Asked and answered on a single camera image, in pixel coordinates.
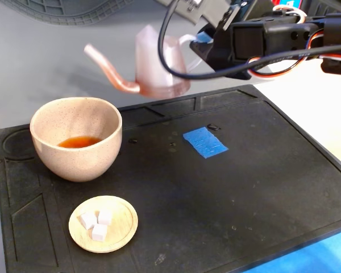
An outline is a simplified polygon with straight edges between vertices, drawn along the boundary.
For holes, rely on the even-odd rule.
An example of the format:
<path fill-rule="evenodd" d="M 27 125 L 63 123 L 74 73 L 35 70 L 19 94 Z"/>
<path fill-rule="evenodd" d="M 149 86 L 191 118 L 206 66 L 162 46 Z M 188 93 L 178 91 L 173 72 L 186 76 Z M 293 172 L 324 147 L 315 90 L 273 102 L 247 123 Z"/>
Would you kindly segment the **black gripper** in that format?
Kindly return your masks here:
<path fill-rule="evenodd" d="M 265 53 L 264 25 L 268 17 L 229 25 L 228 29 L 207 25 L 190 36 L 189 48 L 214 71 L 245 64 L 250 58 Z"/>

